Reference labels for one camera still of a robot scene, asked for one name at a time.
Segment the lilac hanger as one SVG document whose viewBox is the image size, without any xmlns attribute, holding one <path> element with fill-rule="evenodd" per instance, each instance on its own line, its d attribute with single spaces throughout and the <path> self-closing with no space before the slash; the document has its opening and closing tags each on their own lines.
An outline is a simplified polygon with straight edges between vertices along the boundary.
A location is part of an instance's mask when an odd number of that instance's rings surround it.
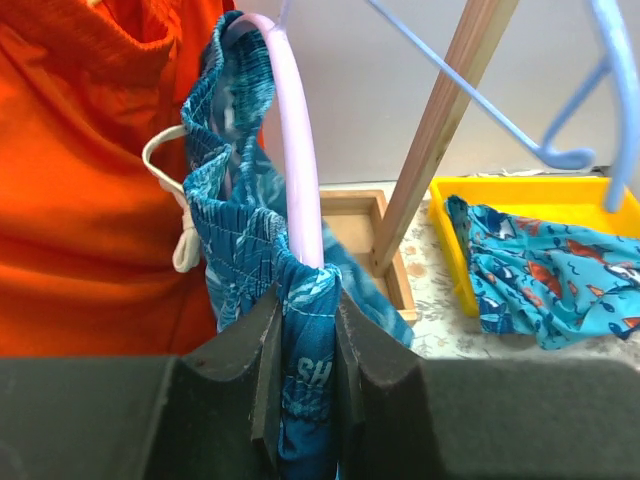
<svg viewBox="0 0 640 480">
<path fill-rule="evenodd" d="M 258 31 L 268 50 L 280 112 L 285 160 L 289 248 L 298 261 L 324 266 L 322 217 L 316 155 L 304 88 L 288 41 L 291 3 L 281 3 L 276 21 L 248 13 L 234 20 L 222 36 L 229 47 L 243 35 Z"/>
</svg>

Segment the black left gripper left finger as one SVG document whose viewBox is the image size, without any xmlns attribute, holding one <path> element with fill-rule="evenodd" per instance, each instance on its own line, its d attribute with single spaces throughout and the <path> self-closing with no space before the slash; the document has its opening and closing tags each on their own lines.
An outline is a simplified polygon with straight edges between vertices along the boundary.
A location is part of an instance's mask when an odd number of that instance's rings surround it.
<svg viewBox="0 0 640 480">
<path fill-rule="evenodd" d="M 273 479 L 274 290 L 184 356 L 5 358 L 5 479 Z"/>
</svg>

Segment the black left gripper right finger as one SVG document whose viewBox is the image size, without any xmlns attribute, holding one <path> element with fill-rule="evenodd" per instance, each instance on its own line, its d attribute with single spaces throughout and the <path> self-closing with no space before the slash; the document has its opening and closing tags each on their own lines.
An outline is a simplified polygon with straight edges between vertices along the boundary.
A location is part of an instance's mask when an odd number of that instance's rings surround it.
<svg viewBox="0 0 640 480">
<path fill-rule="evenodd" d="M 625 363 L 425 359 L 348 296 L 335 327 L 343 479 L 639 475 L 639 375 Z"/>
</svg>

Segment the dark blue shark shorts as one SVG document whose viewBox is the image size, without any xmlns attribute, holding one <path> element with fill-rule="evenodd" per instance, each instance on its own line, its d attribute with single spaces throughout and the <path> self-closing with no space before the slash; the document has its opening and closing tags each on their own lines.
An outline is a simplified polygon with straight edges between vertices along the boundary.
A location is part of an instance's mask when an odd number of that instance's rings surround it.
<svg viewBox="0 0 640 480">
<path fill-rule="evenodd" d="M 154 175 L 183 210 L 173 255 L 176 270 L 205 265 L 217 336 L 274 290 L 282 310 L 280 425 L 273 479 L 343 479 L 337 411 L 335 317 L 343 296 L 404 347 L 413 332 L 322 219 L 324 266 L 312 268 L 289 248 L 285 160 L 269 54 L 254 30 L 226 47 L 218 20 L 181 122 L 144 147 L 184 138 L 189 175 Z"/>
</svg>

